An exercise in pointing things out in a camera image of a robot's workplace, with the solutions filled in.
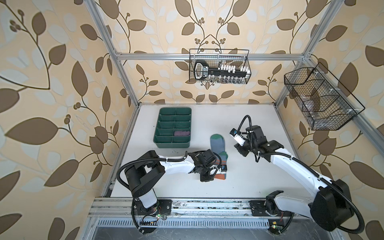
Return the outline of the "blue striped sock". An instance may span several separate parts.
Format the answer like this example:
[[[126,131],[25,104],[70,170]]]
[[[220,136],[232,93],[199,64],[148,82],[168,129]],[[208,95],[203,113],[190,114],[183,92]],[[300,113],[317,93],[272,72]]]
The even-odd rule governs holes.
[[[216,153],[220,156],[222,160],[222,165],[227,166],[228,154],[226,152],[226,144],[224,138],[219,134],[213,134],[210,137],[211,150],[213,153]],[[225,180],[227,178],[227,174],[220,175],[216,174],[215,179]]]

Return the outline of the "purple sock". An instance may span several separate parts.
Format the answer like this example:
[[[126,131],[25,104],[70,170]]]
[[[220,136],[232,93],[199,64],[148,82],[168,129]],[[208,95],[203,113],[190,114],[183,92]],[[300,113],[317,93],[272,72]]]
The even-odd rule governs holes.
[[[187,137],[190,136],[191,132],[190,131],[175,131],[174,136],[175,137]]]

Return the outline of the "green divided tray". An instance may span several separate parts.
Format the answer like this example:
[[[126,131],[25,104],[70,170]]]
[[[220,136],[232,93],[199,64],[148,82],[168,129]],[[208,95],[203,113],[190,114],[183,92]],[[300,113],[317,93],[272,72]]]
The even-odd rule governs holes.
[[[153,142],[160,149],[187,149],[191,135],[175,137],[175,131],[190,131],[192,126],[191,108],[165,107],[159,110]]]

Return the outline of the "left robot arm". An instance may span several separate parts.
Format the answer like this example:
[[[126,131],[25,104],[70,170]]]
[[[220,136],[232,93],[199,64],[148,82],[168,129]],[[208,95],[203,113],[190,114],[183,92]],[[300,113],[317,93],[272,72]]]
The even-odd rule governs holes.
[[[185,152],[181,157],[165,157],[148,151],[139,159],[122,165],[116,180],[131,192],[135,207],[153,213],[160,205],[154,186],[164,175],[198,174],[204,183],[226,173],[227,165],[210,149]]]

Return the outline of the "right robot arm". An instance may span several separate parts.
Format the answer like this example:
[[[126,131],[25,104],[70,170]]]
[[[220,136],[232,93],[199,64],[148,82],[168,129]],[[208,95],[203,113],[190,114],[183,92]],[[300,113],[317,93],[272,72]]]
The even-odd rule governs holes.
[[[293,177],[309,193],[295,196],[276,190],[266,196],[265,212],[276,216],[290,212],[312,219],[322,229],[340,229],[360,234],[365,229],[363,215],[352,201],[349,186],[342,180],[334,181],[297,159],[282,144],[268,141],[261,127],[251,126],[245,132],[232,129],[230,135],[237,142],[235,148],[246,157],[254,154],[256,161],[265,159]]]

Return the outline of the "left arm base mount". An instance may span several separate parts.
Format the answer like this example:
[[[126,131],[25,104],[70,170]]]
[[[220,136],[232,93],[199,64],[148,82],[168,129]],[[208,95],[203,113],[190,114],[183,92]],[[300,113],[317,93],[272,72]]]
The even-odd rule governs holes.
[[[142,202],[139,201],[139,199],[137,198],[133,200],[133,208],[134,208],[134,213],[138,216],[147,216],[147,215],[165,216],[171,213],[172,203],[173,203],[172,200],[160,199],[160,200],[157,200],[157,202],[153,206],[149,208],[145,208]]]

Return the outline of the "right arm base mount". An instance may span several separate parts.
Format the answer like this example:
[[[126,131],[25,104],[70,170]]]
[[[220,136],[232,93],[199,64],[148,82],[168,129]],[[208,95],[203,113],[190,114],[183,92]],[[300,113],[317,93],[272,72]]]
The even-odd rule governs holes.
[[[249,201],[250,209],[253,217],[290,217],[291,212],[281,211],[271,201],[252,200]]]

